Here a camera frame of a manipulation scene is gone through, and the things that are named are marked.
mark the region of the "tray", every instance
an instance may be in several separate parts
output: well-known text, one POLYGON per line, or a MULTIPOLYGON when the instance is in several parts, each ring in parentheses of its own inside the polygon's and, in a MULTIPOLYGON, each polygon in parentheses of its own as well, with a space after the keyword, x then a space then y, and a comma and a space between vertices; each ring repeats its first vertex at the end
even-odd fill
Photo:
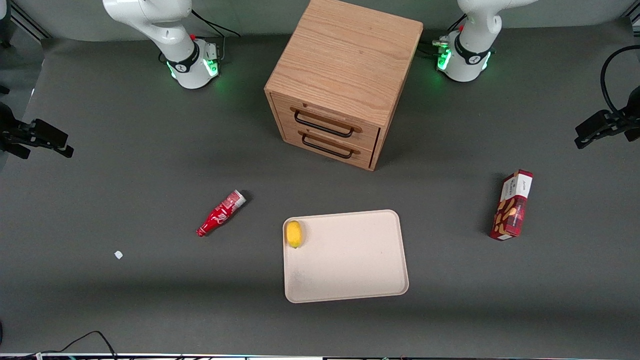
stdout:
POLYGON ((409 288, 395 211, 289 218, 282 245, 285 296, 295 304, 402 295, 409 288), (304 237, 297 249, 285 237, 292 220, 304 237))

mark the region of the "gray table surface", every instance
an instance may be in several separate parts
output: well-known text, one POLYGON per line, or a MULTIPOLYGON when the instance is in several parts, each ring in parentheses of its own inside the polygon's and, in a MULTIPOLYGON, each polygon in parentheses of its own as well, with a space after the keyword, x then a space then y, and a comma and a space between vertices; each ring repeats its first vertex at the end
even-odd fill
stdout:
MULTIPOLYGON (((600 67, 632 43, 628 21, 507 29, 473 83, 415 59, 375 172, 280 139, 262 88, 286 41, 229 39, 220 78, 193 91, 149 41, 46 43, 26 118, 76 153, 0 174, 4 352, 99 329, 119 352, 638 357, 639 145, 573 144, 605 108, 600 67), (527 218, 501 243, 486 233, 518 168, 535 175, 527 218), (198 238, 233 189, 251 201, 198 238), (282 222, 373 209, 400 216, 406 295, 289 303, 282 222)), ((638 70, 632 53, 612 64, 619 106, 638 70)))

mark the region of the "wooden cabinet top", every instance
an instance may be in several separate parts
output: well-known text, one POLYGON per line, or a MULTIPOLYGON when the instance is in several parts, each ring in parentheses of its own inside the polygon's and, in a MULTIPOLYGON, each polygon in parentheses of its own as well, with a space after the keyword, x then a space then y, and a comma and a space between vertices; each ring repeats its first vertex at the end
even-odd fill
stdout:
POLYGON ((384 127, 422 23, 337 0, 311 0, 265 89, 384 127))

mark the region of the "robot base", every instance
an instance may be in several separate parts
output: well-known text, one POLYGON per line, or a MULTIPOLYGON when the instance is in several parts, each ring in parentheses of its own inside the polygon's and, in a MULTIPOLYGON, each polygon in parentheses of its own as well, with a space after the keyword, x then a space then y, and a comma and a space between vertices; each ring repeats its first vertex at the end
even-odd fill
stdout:
MULTIPOLYGON (((448 35, 440 37, 439 42, 443 44, 453 44, 453 40, 455 40, 458 34, 460 34, 459 31, 453 31, 448 35)), ((444 72, 450 79, 459 81, 460 83, 475 80, 480 73, 486 69, 487 61, 491 56, 491 53, 488 53, 484 59, 479 59, 478 63, 469 65, 454 46, 441 47, 441 49, 442 53, 438 58, 436 69, 444 72)))
POLYGON ((196 39, 194 43, 200 48, 200 57, 196 63, 191 66, 189 72, 174 71, 167 63, 173 78, 176 79, 183 88, 187 89, 202 88, 208 84, 211 79, 218 76, 220 71, 216 44, 210 44, 202 39, 196 39))

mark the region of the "yellow lemon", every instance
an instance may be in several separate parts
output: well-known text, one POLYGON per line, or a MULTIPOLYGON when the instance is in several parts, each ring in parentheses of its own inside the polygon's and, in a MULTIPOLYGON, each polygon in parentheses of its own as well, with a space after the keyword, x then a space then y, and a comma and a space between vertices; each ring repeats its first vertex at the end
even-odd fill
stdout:
POLYGON ((300 223, 295 220, 287 224, 287 243, 292 248, 302 245, 302 228, 300 223))

